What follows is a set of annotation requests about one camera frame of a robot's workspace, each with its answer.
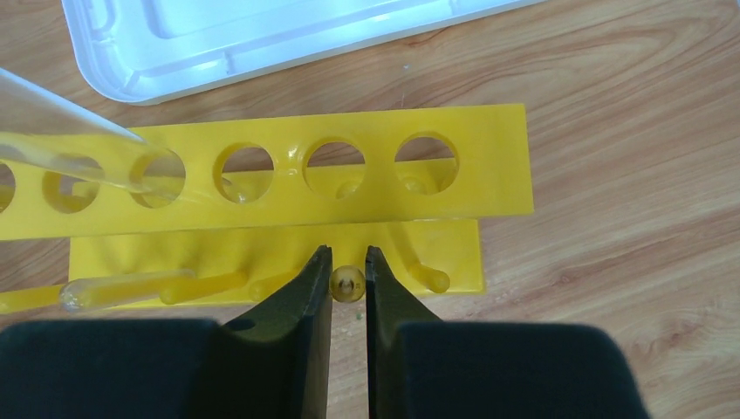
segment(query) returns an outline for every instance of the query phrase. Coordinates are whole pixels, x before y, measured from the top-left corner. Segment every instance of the yellow plastic board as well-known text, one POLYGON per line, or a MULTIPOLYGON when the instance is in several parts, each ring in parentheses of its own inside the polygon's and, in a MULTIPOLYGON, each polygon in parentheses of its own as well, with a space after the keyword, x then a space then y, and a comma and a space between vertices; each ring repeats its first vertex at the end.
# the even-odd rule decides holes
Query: yellow plastic board
MULTIPOLYGON (((233 120, 166 127, 135 128, 137 134, 175 151, 186 170, 174 202, 160 208, 142 205, 126 191, 101 187, 92 203, 65 213, 50 204, 48 175, 8 163, 17 190, 0 214, 0 239, 80 237, 175 230, 371 223, 422 219, 508 216, 532 212, 526 120, 521 105, 470 106, 370 113, 233 120), (456 155, 454 178, 427 176, 441 190, 409 190, 399 168, 436 173, 430 165, 404 166, 394 157, 416 137, 443 140, 456 155), (343 141, 364 156, 364 173, 345 168, 306 168, 313 151, 343 141), (241 146, 264 148, 274 166, 269 186, 258 199, 234 203, 221 184, 221 168, 241 146), (314 190, 313 174, 335 179, 337 191, 314 190)), ((94 141, 80 136, 69 141, 94 141)), ((142 161, 126 161, 104 148, 90 155, 107 172, 141 175, 142 161)))
MULTIPOLYGON (((362 271, 365 270, 367 246, 379 246, 400 282, 416 295, 432 293, 409 274, 409 267, 420 264, 449 275, 446 292, 485 291, 476 220, 74 237, 69 276, 74 280, 191 269, 198 278, 209 278, 242 272, 246 277, 245 286, 178 306, 243 304, 261 301, 284 285, 321 244, 332 247, 334 268, 354 265, 362 271)), ((121 308, 162 306, 158 299, 151 299, 121 308)))

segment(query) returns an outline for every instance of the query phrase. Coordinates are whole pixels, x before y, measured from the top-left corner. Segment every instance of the glass test tube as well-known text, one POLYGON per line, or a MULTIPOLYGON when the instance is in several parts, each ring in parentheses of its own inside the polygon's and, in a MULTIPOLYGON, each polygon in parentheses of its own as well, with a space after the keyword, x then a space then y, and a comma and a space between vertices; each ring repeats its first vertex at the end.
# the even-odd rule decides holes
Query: glass test tube
POLYGON ((2 68, 0 160, 168 200, 179 195, 182 182, 163 182, 159 176, 185 176, 182 162, 172 151, 2 68), (91 136, 89 141, 70 141, 69 135, 75 134, 91 136), (105 173, 94 160, 102 148, 122 161, 152 162, 156 176, 105 173))

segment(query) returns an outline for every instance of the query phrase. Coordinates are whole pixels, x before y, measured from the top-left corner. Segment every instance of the white plastic tray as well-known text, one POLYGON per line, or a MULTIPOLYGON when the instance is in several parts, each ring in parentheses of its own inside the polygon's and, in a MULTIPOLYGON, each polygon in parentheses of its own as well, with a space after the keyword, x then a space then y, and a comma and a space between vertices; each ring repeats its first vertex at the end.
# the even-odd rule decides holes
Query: white plastic tray
POLYGON ((153 105, 544 0, 62 0, 100 94, 153 105))

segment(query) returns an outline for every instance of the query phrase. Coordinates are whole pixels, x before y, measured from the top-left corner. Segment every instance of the wooden table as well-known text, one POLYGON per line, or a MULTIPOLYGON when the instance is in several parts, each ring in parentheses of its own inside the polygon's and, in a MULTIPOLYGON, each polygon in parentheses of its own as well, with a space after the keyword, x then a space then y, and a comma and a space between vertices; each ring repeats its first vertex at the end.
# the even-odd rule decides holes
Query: wooden table
MULTIPOLYGON (((740 416, 736 0, 551 0, 151 107, 85 83, 58 0, 10 0, 0 19, 1 66, 127 127, 524 102, 536 214, 482 222, 487 295, 425 303, 444 319, 600 326, 655 417, 740 416)), ((64 281, 67 249, 0 244, 0 287, 64 281)), ((330 417, 367 415, 362 313, 333 314, 330 417)))

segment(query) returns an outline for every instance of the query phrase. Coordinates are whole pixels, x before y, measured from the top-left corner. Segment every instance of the yellow peg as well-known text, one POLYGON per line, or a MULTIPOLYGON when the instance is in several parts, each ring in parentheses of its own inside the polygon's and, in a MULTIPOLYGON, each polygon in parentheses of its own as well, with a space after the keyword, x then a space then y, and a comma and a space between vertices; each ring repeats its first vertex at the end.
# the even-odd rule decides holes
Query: yellow peg
POLYGON ((173 305, 239 288, 246 283, 247 277, 239 272, 188 281, 175 281, 165 285, 160 291, 160 299, 164 304, 173 305))
POLYGON ((295 278, 297 275, 298 271, 289 271, 269 278, 261 279, 259 281, 255 281, 250 285, 250 297, 254 301, 262 301, 270 297, 270 295, 272 295, 275 291, 282 288, 283 285, 289 283, 291 279, 295 278))
POLYGON ((449 289, 449 275, 445 272, 417 263, 408 267, 408 273, 432 292, 439 294, 449 289))
POLYGON ((0 314, 53 306, 59 302, 59 290, 61 289, 62 285, 52 285, 0 292, 0 314))

